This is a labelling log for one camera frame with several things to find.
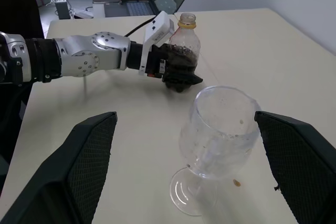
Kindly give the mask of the grey desk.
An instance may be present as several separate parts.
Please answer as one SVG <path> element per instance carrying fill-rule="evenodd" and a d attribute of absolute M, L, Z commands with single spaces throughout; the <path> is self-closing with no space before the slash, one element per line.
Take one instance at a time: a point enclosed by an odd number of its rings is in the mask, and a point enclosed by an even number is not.
<path fill-rule="evenodd" d="M 77 14 L 84 13 L 85 19 L 93 18 L 92 0 L 67 0 L 70 12 L 70 19 Z M 50 0 L 50 3 L 39 7 L 40 21 L 43 27 L 43 32 L 47 32 L 50 23 L 53 20 L 60 20 L 56 13 L 55 0 Z"/>

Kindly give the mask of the clear plastic drink bottle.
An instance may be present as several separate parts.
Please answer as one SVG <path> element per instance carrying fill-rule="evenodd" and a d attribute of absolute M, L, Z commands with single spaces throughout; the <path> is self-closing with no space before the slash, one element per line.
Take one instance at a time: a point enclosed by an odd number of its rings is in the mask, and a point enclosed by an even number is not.
<path fill-rule="evenodd" d="M 169 40 L 169 71 L 195 73 L 201 49 L 201 42 L 195 33 L 196 16 L 192 13 L 182 13 L 177 24 L 178 29 Z M 188 88 L 170 89 L 180 93 Z"/>

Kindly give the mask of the small grey box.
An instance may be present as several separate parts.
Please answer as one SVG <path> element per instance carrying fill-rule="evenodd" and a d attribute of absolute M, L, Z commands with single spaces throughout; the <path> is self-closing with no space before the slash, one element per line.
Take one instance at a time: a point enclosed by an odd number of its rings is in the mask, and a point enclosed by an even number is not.
<path fill-rule="evenodd" d="M 55 0 L 56 13 L 60 20 L 70 19 L 67 0 Z"/>

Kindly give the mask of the black robot torso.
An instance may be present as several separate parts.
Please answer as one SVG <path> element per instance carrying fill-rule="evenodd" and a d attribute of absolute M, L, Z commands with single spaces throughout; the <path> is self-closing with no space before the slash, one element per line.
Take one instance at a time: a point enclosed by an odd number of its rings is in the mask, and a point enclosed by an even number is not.
<path fill-rule="evenodd" d="M 36 0 L 0 0 L 0 31 L 26 39 L 44 38 Z"/>

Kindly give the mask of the clear wine glass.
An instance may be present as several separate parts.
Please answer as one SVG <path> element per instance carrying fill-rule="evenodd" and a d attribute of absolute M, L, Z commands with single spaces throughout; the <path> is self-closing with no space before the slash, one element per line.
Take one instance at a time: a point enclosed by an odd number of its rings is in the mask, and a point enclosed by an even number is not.
<path fill-rule="evenodd" d="M 170 182 L 170 198 L 184 214 L 200 216 L 217 201 L 217 183 L 247 163 L 259 137 L 255 99 L 237 88 L 210 86 L 195 97 L 180 131 L 184 168 Z"/>

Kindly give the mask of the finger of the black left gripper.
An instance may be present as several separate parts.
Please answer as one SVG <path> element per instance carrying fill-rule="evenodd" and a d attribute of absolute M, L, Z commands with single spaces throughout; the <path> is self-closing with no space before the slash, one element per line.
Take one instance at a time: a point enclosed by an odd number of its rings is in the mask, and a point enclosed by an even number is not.
<path fill-rule="evenodd" d="M 192 72 L 171 71 L 163 75 L 162 81 L 168 88 L 189 88 L 203 82 L 203 79 Z"/>

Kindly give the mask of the white grey box device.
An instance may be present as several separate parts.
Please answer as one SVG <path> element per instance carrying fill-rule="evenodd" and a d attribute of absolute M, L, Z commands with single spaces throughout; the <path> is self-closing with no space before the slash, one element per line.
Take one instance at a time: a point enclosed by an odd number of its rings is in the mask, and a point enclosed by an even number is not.
<path fill-rule="evenodd" d="M 93 17 L 126 17 L 129 15 L 127 7 L 120 0 L 92 0 Z"/>

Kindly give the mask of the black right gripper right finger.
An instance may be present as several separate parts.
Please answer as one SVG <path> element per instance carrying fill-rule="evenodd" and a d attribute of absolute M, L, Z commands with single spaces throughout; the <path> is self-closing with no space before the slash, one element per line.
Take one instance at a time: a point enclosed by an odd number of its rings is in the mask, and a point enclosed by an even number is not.
<path fill-rule="evenodd" d="M 336 224 L 336 148 L 311 124 L 265 111 L 257 122 L 269 166 L 298 224 Z"/>

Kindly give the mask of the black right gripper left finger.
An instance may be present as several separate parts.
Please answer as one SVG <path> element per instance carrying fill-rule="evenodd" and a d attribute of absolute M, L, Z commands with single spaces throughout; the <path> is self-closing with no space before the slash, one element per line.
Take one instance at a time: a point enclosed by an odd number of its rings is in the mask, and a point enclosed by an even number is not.
<path fill-rule="evenodd" d="M 36 170 L 0 224 L 92 224 L 106 182 L 117 113 L 87 118 Z"/>

